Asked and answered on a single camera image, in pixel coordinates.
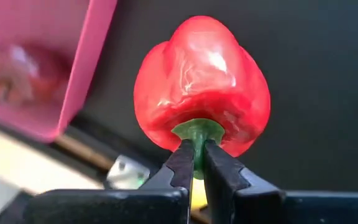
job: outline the black clamp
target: black clamp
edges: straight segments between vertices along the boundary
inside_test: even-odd
[[[27,224],[187,224],[193,144],[182,141],[139,190],[54,190],[33,198]],[[214,224],[358,224],[358,194],[284,192],[208,140],[204,182]]]

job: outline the pepper stem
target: pepper stem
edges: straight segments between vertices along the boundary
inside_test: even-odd
[[[193,141],[194,156],[194,177],[203,179],[203,150],[205,141],[208,139],[215,140],[216,144],[220,144],[224,134],[223,127],[217,122],[196,118],[176,125],[172,129],[172,133],[176,134],[180,139],[190,139]]]

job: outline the black background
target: black background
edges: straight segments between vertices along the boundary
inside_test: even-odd
[[[241,161],[284,189],[358,190],[355,0],[121,0],[79,116],[163,162],[169,152],[135,119],[133,86],[147,52],[195,15],[224,23],[268,81],[270,121]]]

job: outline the bell pepper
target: bell pepper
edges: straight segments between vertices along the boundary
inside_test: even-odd
[[[134,106],[144,133],[164,149],[174,151],[181,139],[197,142],[203,136],[200,145],[212,138],[237,157],[264,130],[270,94],[257,64],[229,29],[195,16],[144,58]]]

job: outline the pink object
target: pink object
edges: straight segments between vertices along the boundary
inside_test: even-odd
[[[70,70],[53,52],[34,45],[0,48],[0,104],[15,107],[64,101]]]
[[[71,66],[62,103],[0,105],[0,123],[53,141],[86,98],[117,0],[0,0],[0,45],[35,43]]]

